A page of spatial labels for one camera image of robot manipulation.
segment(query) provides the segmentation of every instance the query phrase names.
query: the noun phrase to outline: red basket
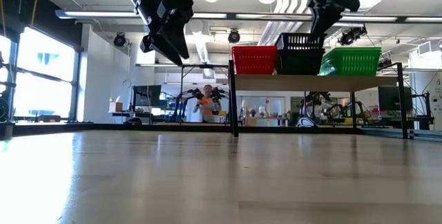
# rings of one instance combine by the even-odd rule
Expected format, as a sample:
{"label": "red basket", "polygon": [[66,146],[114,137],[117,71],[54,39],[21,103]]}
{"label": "red basket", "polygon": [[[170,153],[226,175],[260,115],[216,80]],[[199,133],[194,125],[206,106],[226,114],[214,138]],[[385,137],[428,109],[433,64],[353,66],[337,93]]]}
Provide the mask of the red basket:
{"label": "red basket", "polygon": [[271,75],[278,55],[276,46],[235,46],[233,61],[238,75]]}

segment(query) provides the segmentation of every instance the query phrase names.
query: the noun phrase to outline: white wall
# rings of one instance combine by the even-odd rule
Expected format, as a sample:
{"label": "white wall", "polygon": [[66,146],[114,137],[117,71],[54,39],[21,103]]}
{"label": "white wall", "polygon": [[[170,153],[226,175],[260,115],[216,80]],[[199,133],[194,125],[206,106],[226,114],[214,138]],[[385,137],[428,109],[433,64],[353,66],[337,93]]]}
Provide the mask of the white wall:
{"label": "white wall", "polygon": [[131,46],[131,82],[135,86],[154,85],[155,69],[151,67],[135,66],[137,60],[143,60],[143,57],[148,56],[140,50],[140,43],[134,43]]}
{"label": "white wall", "polygon": [[130,57],[116,49],[106,40],[84,26],[82,46],[85,50],[81,58],[79,121],[95,123],[120,123],[121,118],[114,118],[108,113],[109,99],[121,96],[124,109],[128,108],[130,84]]}
{"label": "white wall", "polygon": [[[434,51],[418,55],[417,51],[411,52],[410,68],[434,69],[436,72],[410,73],[410,84],[413,93],[430,93],[430,108],[434,117],[434,125],[430,129],[442,131],[442,52]],[[414,104],[421,113],[426,113],[425,101],[421,98],[414,99]]]}

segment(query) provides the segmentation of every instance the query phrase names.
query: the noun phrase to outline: person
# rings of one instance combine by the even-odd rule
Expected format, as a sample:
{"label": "person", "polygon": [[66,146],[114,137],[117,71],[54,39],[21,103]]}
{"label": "person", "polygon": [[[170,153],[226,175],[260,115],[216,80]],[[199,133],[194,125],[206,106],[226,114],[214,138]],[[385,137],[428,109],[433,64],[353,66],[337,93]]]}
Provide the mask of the person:
{"label": "person", "polygon": [[193,109],[193,112],[196,113],[198,110],[200,110],[200,121],[201,122],[214,122],[215,118],[212,115],[207,115],[204,114],[204,112],[212,112],[212,111],[220,111],[221,110],[221,102],[213,102],[213,100],[211,99],[211,95],[212,95],[212,86],[211,85],[206,85],[204,86],[204,88],[202,89],[204,96],[206,99],[204,99],[203,101],[206,101],[203,104],[202,100],[198,100],[195,108]]}

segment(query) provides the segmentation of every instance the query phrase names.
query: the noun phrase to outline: computer screen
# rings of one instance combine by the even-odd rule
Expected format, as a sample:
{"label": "computer screen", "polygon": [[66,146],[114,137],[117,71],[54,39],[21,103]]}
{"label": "computer screen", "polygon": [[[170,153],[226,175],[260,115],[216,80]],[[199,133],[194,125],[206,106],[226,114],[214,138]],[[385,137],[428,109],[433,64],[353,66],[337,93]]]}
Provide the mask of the computer screen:
{"label": "computer screen", "polygon": [[[405,110],[413,109],[412,89],[404,88]],[[399,105],[399,87],[398,86],[380,86],[378,87],[379,110],[380,111],[400,111]]]}
{"label": "computer screen", "polygon": [[136,106],[159,106],[161,85],[136,86],[135,87]]}

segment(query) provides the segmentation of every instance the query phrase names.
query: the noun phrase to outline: table surface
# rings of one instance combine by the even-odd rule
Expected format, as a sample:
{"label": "table surface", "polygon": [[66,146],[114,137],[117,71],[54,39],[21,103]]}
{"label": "table surface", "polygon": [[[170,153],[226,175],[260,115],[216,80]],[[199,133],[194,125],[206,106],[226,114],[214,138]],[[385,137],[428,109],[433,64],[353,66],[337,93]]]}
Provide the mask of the table surface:
{"label": "table surface", "polygon": [[356,92],[396,82],[388,76],[236,75],[236,90]]}
{"label": "table surface", "polygon": [[22,136],[0,149],[0,223],[441,223],[441,153],[353,135]]}

